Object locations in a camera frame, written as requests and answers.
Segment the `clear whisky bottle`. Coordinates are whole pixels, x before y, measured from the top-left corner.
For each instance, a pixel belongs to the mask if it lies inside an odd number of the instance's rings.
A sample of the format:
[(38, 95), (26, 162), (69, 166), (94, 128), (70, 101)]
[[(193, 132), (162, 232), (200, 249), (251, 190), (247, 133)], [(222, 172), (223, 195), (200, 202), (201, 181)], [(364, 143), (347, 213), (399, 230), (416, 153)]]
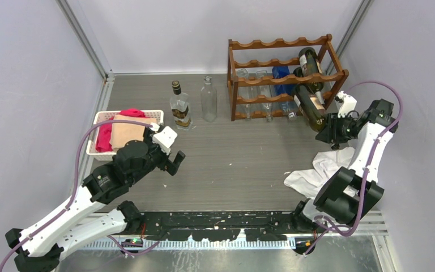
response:
[(177, 80), (172, 82), (172, 91), (173, 96), (170, 98), (170, 108), (174, 123), (178, 129), (190, 130), (193, 121), (191, 118), (189, 95), (182, 92), (180, 82)]

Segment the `dark green wine bottle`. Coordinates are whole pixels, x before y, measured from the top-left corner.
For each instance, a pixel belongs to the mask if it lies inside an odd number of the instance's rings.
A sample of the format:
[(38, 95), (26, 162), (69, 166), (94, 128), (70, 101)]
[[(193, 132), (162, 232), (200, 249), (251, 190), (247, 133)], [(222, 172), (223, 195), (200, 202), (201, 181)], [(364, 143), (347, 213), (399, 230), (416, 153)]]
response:
[[(297, 77), (297, 78), (303, 78), (304, 77), (304, 73), (302, 71), (301, 66), (298, 66), (297, 68), (294, 69), (293, 74)], [(298, 83), (296, 84), (297, 88), (305, 88), (308, 89), (308, 85), (306, 83)]]

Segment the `green wine bottle front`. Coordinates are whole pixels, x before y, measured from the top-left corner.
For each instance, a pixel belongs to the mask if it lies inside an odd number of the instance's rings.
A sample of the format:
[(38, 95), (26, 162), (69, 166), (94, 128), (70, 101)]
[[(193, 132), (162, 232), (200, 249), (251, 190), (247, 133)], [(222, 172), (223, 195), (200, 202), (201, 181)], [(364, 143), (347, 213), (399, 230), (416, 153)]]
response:
[[(317, 54), (312, 47), (306, 47), (300, 50), (299, 54), (300, 67), (303, 76), (309, 76), (314, 73), (322, 74), (320, 62)], [(324, 105), (325, 101), (322, 96), (322, 89), (324, 84), (322, 82), (308, 83), (309, 88), (318, 98), (319, 102)]]

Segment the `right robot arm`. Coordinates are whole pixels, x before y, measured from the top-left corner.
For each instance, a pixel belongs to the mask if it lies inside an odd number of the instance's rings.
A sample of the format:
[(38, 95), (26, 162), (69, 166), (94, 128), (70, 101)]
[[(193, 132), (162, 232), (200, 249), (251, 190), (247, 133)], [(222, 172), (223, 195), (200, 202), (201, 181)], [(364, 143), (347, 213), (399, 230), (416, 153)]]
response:
[(319, 190), (314, 199), (301, 201), (291, 216), (297, 232), (322, 227), (336, 232), (354, 232), (360, 219), (382, 198), (378, 168), (388, 142), (398, 128), (392, 117), (394, 104), (374, 100), (358, 117), (330, 113), (316, 139), (327, 143), (358, 141), (348, 166), (340, 167)]

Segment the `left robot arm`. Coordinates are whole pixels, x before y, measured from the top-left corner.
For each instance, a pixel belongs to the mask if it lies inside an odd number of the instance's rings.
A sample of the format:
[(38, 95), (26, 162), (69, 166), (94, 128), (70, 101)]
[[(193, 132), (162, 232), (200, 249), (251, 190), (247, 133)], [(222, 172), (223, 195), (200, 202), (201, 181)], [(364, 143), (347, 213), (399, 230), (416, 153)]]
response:
[(175, 175), (186, 155), (179, 151), (174, 161), (160, 145), (130, 141), (117, 151), (110, 163), (96, 168), (75, 192), (45, 218), (26, 229), (6, 233), (18, 271), (52, 271), (78, 248), (103, 236), (135, 234), (143, 215), (131, 201), (124, 201), (104, 216), (85, 224), (89, 214), (104, 208), (155, 168)]

